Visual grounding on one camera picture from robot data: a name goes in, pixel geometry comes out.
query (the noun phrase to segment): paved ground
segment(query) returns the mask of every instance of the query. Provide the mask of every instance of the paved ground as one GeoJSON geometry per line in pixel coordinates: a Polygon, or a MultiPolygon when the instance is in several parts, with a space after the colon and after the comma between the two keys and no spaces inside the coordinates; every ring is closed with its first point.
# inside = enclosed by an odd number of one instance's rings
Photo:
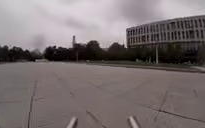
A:
{"type": "Polygon", "coordinates": [[[0,65],[2,128],[205,128],[205,74],[71,63],[0,65]]]}

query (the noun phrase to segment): building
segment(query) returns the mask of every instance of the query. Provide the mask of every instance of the building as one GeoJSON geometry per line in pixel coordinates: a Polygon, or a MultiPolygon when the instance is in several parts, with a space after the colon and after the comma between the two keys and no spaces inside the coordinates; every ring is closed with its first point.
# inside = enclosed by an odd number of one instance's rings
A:
{"type": "Polygon", "coordinates": [[[127,28],[127,46],[159,47],[165,44],[181,44],[183,50],[205,48],[205,15],[158,21],[127,28]]]}

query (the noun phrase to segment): pavement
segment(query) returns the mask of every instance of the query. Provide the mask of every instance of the pavement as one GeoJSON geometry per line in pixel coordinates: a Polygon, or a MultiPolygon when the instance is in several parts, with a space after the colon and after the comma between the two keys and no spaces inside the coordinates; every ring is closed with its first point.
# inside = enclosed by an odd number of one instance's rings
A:
{"type": "Polygon", "coordinates": [[[205,128],[205,74],[74,63],[0,65],[1,128],[205,128]]]}

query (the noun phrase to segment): window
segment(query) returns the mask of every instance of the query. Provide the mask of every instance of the window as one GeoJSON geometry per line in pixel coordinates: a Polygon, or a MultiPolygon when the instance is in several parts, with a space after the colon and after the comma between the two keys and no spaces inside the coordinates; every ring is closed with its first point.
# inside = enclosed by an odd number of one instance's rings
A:
{"type": "Polygon", "coordinates": [[[158,32],[159,31],[159,28],[158,28],[158,25],[156,25],[156,32],[158,32]]]}
{"type": "Polygon", "coordinates": [[[159,38],[159,34],[157,34],[157,41],[159,41],[160,40],[160,38],[159,38]]]}
{"type": "Polygon", "coordinates": [[[174,39],[177,40],[177,32],[174,32],[174,39]]]}
{"type": "Polygon", "coordinates": [[[180,22],[177,21],[177,29],[180,29],[180,22]]]}
{"type": "Polygon", "coordinates": [[[183,39],[185,39],[185,35],[184,35],[184,32],[182,32],[182,36],[183,36],[183,39]]]}
{"type": "Polygon", "coordinates": [[[149,35],[147,35],[147,42],[149,42],[149,35]]]}
{"type": "Polygon", "coordinates": [[[187,21],[184,21],[184,25],[185,25],[185,28],[188,28],[188,23],[187,23],[187,21]]]}
{"type": "Polygon", "coordinates": [[[195,27],[197,28],[198,27],[198,21],[195,20],[195,27]]]}
{"type": "Polygon", "coordinates": [[[135,42],[138,43],[138,37],[135,37],[135,42]]]}
{"type": "Polygon", "coordinates": [[[181,28],[184,29],[184,23],[181,21],[181,28]]]}
{"type": "Polygon", "coordinates": [[[201,30],[201,38],[202,38],[202,39],[204,38],[203,30],[201,30]]]}
{"type": "Polygon", "coordinates": [[[163,40],[163,33],[161,33],[161,40],[163,40]]]}
{"type": "Polygon", "coordinates": [[[178,32],[178,39],[181,40],[181,33],[178,32]]]}
{"type": "Polygon", "coordinates": [[[194,24],[193,21],[191,20],[191,28],[194,28],[194,24]]]}
{"type": "Polygon", "coordinates": [[[151,35],[151,41],[153,41],[153,35],[151,35]]]}
{"type": "Polygon", "coordinates": [[[164,33],[163,40],[166,40],[166,33],[164,33]]]}
{"type": "Polygon", "coordinates": [[[197,35],[197,38],[200,38],[200,37],[199,37],[199,31],[198,31],[198,30],[196,30],[196,35],[197,35]]]}
{"type": "Polygon", "coordinates": [[[174,33],[171,32],[171,40],[174,40],[174,33]]]}
{"type": "Polygon", "coordinates": [[[170,40],[170,33],[167,34],[167,39],[170,40]]]}
{"type": "Polygon", "coordinates": [[[203,26],[205,27],[205,19],[203,19],[203,26]]]}
{"type": "Polygon", "coordinates": [[[170,26],[169,26],[169,24],[167,24],[167,31],[170,31],[170,26]]]}
{"type": "Polygon", "coordinates": [[[202,27],[202,20],[201,19],[199,19],[199,26],[200,26],[200,28],[202,27]]]}
{"type": "Polygon", "coordinates": [[[186,39],[189,39],[189,32],[186,31],[186,39]]]}
{"type": "Polygon", "coordinates": [[[151,33],[153,32],[153,27],[152,27],[152,25],[150,26],[150,32],[151,32],[151,33]]]}

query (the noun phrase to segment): overcast sky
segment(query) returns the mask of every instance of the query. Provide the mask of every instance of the overcast sky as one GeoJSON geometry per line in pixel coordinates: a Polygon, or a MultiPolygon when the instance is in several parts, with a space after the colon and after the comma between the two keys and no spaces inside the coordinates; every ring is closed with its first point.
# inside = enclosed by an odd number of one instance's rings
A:
{"type": "Polygon", "coordinates": [[[205,0],[0,0],[0,45],[70,47],[76,35],[108,47],[128,27],[200,14],[205,0]]]}

